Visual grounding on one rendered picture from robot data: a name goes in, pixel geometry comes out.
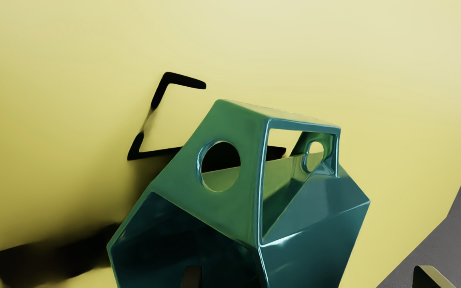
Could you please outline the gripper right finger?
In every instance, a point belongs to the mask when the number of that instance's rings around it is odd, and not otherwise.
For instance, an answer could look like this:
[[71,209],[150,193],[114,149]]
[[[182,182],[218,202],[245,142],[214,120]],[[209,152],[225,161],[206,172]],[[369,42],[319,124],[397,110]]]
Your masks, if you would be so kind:
[[456,288],[433,266],[415,266],[412,288]]

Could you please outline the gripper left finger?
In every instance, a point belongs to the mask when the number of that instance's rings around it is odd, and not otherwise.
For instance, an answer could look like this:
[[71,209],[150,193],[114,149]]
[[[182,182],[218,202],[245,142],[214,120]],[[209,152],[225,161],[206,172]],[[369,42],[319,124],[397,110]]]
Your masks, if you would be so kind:
[[180,288],[202,288],[202,266],[187,266]]

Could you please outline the teal faceted mug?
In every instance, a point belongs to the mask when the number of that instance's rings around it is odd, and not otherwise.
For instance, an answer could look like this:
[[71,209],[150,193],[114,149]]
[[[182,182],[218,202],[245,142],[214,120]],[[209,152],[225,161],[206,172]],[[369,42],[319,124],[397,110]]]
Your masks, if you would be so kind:
[[217,100],[107,249],[118,288],[338,288],[370,200],[341,129]]

